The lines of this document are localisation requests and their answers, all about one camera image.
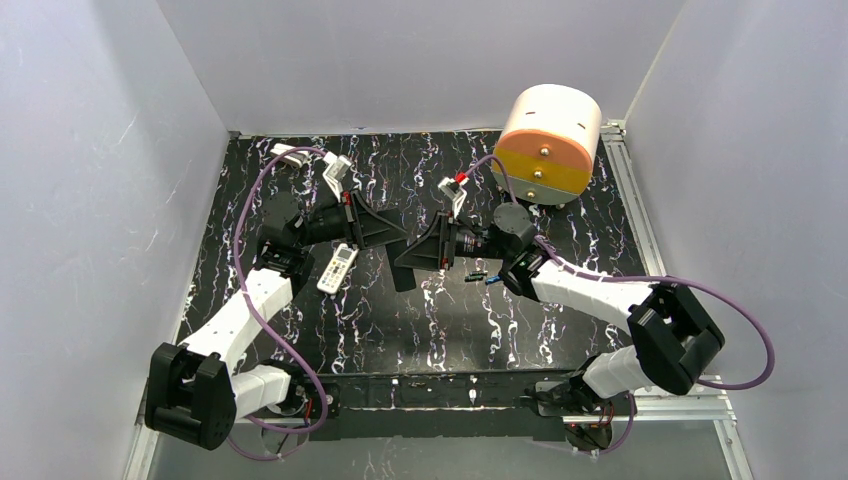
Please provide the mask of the white remote control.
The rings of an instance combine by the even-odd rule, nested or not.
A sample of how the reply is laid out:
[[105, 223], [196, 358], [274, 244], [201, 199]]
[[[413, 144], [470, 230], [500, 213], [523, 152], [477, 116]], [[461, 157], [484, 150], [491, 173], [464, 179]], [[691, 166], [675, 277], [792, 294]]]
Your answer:
[[358, 248], [346, 243], [339, 244], [321, 274], [317, 288], [319, 291], [335, 295], [351, 270], [358, 255]]

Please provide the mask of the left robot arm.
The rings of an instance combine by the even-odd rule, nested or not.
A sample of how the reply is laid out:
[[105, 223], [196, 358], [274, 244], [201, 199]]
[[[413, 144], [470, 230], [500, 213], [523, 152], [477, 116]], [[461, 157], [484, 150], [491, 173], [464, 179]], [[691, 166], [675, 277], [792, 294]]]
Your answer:
[[304, 212], [288, 192], [263, 205], [256, 258], [236, 266], [239, 290], [203, 325], [178, 344], [152, 354], [144, 424], [151, 430], [206, 450], [228, 439], [236, 421], [292, 398], [315, 405], [297, 433], [317, 429], [330, 414], [326, 390], [299, 353], [289, 363], [267, 360], [237, 372], [246, 349], [261, 332], [280, 336], [268, 321], [285, 310], [308, 283], [315, 263], [310, 247], [338, 241], [343, 259], [376, 247], [396, 252], [407, 239], [398, 209], [377, 210], [360, 191]]

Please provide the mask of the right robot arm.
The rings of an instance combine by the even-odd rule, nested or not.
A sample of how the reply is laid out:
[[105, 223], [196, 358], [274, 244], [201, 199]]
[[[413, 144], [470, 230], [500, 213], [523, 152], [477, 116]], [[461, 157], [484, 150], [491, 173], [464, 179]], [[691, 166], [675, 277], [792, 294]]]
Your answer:
[[688, 394], [725, 343], [691, 289], [670, 279], [626, 282], [569, 267], [537, 243], [536, 232], [528, 211], [513, 202], [499, 205], [486, 227], [440, 212], [391, 261], [395, 272], [409, 274], [447, 270], [458, 257], [496, 259], [494, 278], [513, 294], [628, 330], [631, 346], [590, 358], [547, 401], [598, 403], [648, 387]]

